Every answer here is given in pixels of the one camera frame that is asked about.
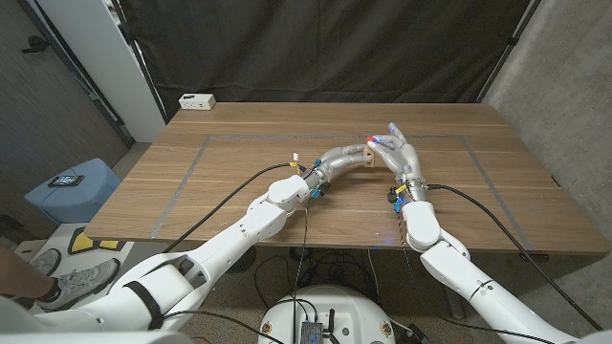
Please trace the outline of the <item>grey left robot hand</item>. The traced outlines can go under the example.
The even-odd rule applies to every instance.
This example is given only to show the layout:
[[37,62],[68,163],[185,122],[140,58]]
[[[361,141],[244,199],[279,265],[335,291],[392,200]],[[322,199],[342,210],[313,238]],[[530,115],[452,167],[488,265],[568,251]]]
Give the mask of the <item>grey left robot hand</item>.
[[354,144],[327,151],[320,158],[320,164],[312,172],[306,174],[305,182],[311,190],[314,190],[338,177],[348,166],[369,163],[371,157],[364,154],[364,149],[364,144]]

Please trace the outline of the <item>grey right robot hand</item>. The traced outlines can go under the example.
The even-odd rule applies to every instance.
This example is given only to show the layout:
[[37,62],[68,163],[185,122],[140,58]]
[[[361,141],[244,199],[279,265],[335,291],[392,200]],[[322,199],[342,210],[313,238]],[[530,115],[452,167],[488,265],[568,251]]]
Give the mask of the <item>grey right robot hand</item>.
[[388,135],[374,135],[367,146],[378,154],[395,175],[398,185],[406,185],[413,201],[426,200],[426,179],[422,174],[415,148],[394,122],[388,124]]

